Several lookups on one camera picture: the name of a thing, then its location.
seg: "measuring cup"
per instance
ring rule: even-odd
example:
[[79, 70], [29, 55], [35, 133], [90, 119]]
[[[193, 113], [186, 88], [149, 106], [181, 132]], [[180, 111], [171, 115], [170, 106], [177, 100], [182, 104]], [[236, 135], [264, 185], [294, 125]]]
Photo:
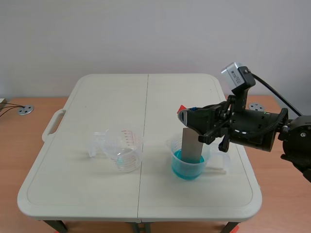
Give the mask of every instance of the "measuring cup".
[[105, 133], [100, 147], [119, 171], [138, 168], [142, 160], [142, 132], [131, 126], [115, 126]]
[[215, 148], [218, 148], [216, 143], [203, 146], [201, 159], [197, 164], [190, 164], [181, 160], [182, 134], [173, 137], [166, 144], [172, 154], [172, 170], [184, 180], [194, 180], [199, 177], [206, 168], [208, 160], [212, 157], [220, 156], [223, 160], [222, 170], [229, 171], [230, 157], [223, 152], [216, 152]]

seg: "measuring cup handle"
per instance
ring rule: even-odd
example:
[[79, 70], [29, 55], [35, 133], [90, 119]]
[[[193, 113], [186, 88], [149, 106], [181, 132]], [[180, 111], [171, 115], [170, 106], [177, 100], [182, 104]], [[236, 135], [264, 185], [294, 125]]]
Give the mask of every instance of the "measuring cup handle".
[[211, 157], [221, 156], [222, 159], [223, 159], [223, 170], [225, 172], [228, 172], [230, 170], [231, 160], [230, 160], [229, 155], [227, 155], [226, 153], [215, 152], [215, 153], [212, 153], [210, 156]]

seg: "table surface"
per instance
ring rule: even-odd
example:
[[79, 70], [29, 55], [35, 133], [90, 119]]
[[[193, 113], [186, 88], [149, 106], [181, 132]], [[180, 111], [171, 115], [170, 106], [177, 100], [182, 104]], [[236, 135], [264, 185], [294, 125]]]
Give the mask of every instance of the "table surface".
[[[53, 114], [67, 98], [21, 98], [11, 103], [35, 106], [26, 116], [12, 110], [0, 117], [0, 232], [52, 233], [41, 221], [26, 217], [17, 207], [17, 194], [43, 146], [42, 133]], [[249, 96], [248, 102], [259, 102], [266, 111], [278, 113], [280, 108], [272, 96]], [[239, 233], [307, 233], [311, 221], [311, 186], [292, 164], [280, 159], [282, 143], [275, 141], [271, 153], [246, 148], [261, 186], [262, 208], [251, 220], [240, 224]], [[66, 222], [73, 233], [131, 232], [121, 222]], [[159, 222], [151, 225], [154, 233], [220, 232], [218, 222]]]
[[[18, 194], [20, 210], [37, 220], [248, 220], [260, 209], [262, 197], [242, 146], [231, 144], [228, 174], [206, 169], [191, 182], [172, 172], [165, 146], [182, 132], [176, 118], [181, 104], [222, 100], [218, 80], [207, 74], [83, 77], [51, 119], [53, 123], [66, 112], [57, 131], [49, 134], [49, 124], [43, 133], [44, 146]], [[130, 173], [116, 171], [106, 157], [87, 153], [93, 132], [120, 122], [141, 126], [144, 133], [141, 169]], [[221, 157], [211, 162], [218, 165]]]

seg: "table handle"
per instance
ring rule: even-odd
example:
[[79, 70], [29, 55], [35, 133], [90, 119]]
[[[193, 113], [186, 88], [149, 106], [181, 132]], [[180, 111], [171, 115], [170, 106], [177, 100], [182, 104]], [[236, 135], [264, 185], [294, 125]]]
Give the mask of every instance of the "table handle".
[[44, 130], [42, 134], [42, 140], [44, 142], [47, 140], [48, 136], [51, 134], [51, 131], [55, 128], [56, 123], [58, 122], [59, 118], [62, 117], [65, 113], [66, 113], [65, 109], [60, 109], [54, 113], [49, 124], [47, 125], [46, 129]]

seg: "measuring cup with blue liquid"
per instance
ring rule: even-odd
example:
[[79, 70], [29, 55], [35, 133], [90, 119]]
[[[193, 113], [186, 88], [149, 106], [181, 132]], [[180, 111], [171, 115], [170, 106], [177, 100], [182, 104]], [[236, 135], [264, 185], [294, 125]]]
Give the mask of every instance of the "measuring cup with blue liquid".
[[178, 177], [184, 180], [194, 180], [199, 177], [206, 169], [207, 163], [212, 157], [222, 159], [222, 168], [220, 169], [225, 172], [228, 172], [230, 169], [230, 157], [226, 153], [218, 152], [218, 144], [216, 143], [204, 145], [200, 162], [195, 164], [186, 163], [181, 160], [182, 134], [176, 135], [167, 141], [166, 144], [172, 154], [172, 170]]

